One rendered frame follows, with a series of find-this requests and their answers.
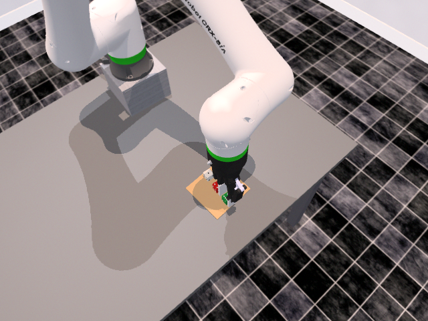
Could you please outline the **orange flat mat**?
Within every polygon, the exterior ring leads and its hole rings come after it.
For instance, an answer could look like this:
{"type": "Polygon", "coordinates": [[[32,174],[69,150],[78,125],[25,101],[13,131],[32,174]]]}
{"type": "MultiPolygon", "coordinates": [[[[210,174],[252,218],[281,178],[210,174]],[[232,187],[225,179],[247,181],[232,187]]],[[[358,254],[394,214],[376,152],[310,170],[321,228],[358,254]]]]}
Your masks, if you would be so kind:
{"type": "Polygon", "coordinates": [[[188,192],[194,196],[216,219],[220,218],[229,207],[223,202],[219,193],[213,188],[214,178],[207,181],[203,174],[193,181],[187,188],[188,192]]]}

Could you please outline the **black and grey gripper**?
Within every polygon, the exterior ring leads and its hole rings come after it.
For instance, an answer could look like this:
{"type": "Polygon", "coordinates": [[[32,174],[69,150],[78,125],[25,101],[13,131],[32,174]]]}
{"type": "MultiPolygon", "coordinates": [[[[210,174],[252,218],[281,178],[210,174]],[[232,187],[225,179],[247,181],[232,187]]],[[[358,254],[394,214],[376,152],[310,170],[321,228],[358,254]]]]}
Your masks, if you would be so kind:
{"type": "Polygon", "coordinates": [[[239,174],[241,170],[242,169],[235,173],[226,174],[220,173],[212,168],[213,178],[215,180],[217,179],[219,196],[226,192],[228,193],[228,196],[226,197],[228,207],[234,205],[238,200],[240,200],[243,196],[244,190],[247,189],[246,185],[243,185],[243,183],[241,184],[239,182],[239,174]]]}

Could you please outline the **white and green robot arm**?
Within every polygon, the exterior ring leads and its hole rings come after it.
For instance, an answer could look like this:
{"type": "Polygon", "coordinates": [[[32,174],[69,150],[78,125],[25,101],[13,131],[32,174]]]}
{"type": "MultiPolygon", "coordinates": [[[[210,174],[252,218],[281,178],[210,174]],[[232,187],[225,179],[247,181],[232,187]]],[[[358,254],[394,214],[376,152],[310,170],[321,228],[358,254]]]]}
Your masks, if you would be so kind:
{"type": "MultiPolygon", "coordinates": [[[[235,173],[247,162],[250,136],[292,93],[291,67],[241,0],[181,0],[207,32],[235,79],[203,104],[199,125],[208,165],[235,173]]],[[[125,82],[153,69],[135,0],[41,0],[49,59],[79,72],[100,60],[125,82]],[[90,27],[90,22],[91,26],[90,27]],[[149,59],[148,59],[149,58],[149,59]]]]}

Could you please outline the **green die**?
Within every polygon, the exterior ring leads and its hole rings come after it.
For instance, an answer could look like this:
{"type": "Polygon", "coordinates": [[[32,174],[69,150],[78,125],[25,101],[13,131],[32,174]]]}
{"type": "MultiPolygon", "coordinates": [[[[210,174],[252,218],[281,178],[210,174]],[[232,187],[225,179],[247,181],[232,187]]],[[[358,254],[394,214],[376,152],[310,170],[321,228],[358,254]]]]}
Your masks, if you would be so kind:
{"type": "Polygon", "coordinates": [[[221,196],[223,202],[227,205],[227,199],[226,197],[228,196],[228,193],[226,192],[224,195],[221,196]]]}

